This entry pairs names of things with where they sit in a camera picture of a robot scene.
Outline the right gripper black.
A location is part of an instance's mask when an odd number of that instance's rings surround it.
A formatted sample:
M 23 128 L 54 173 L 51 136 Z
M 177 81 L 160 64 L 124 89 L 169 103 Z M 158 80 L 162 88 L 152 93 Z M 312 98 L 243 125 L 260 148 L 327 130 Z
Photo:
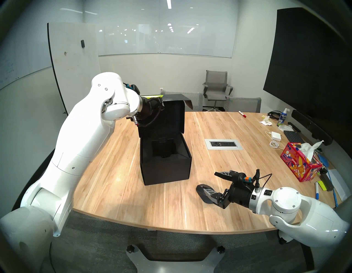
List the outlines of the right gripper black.
M 249 208 L 249 202 L 255 189 L 254 184 L 249 182 L 236 182 L 236 171 L 215 172 L 214 175 L 233 183 L 231 184 L 230 189 L 225 189 L 223 194 L 215 192 L 212 189 L 204 189 L 204 203 L 220 205 L 222 209 L 225 209 L 231 203 L 236 203 L 245 208 Z

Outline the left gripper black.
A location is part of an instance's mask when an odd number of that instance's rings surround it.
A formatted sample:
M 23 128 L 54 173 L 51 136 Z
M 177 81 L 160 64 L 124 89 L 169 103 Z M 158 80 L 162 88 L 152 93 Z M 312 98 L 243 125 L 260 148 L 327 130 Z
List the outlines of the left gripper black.
M 163 111 L 165 109 L 162 98 L 142 98 L 142 109 L 139 111 L 139 119 L 146 119 L 153 114 L 154 111 Z

